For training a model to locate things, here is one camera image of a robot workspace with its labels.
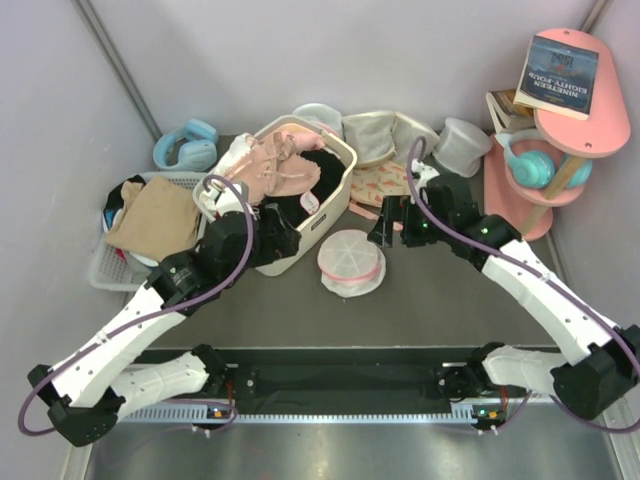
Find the white pink-trimmed mesh laundry bag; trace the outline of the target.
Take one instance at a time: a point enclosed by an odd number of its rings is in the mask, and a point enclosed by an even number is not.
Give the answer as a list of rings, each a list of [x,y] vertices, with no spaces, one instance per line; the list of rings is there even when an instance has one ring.
[[[324,240],[317,265],[323,286],[344,299],[373,292],[386,275],[382,250],[364,231],[355,229],[338,231]]]

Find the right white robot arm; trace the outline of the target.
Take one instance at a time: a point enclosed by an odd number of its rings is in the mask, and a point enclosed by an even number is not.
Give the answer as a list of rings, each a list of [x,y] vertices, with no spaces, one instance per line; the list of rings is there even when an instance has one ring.
[[[442,242],[503,288],[555,342],[555,354],[500,342],[476,349],[458,393],[514,386],[550,395],[575,417],[598,417],[639,383],[639,328],[620,328],[580,300],[503,217],[483,215],[466,180],[436,176],[410,194],[388,196],[369,241],[389,247],[394,226],[408,248]]]

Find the pink bra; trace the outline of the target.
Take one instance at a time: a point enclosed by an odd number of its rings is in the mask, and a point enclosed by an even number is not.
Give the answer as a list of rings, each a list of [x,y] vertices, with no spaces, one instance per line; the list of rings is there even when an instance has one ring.
[[[293,151],[293,145],[273,132],[256,138],[249,154],[225,176],[231,183],[248,187],[248,203],[258,205],[265,197],[303,194],[319,180],[320,168]]]

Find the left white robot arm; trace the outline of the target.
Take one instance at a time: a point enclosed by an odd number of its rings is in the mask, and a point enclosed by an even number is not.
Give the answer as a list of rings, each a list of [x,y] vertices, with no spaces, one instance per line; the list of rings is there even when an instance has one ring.
[[[206,227],[195,247],[162,260],[77,353],[29,372],[53,431],[83,447],[158,402],[220,394],[228,384],[227,366],[206,344],[141,370],[129,366],[160,336],[218,299],[247,269],[295,256],[300,241],[300,232],[279,206],[269,204],[257,213],[239,209],[224,214]]]

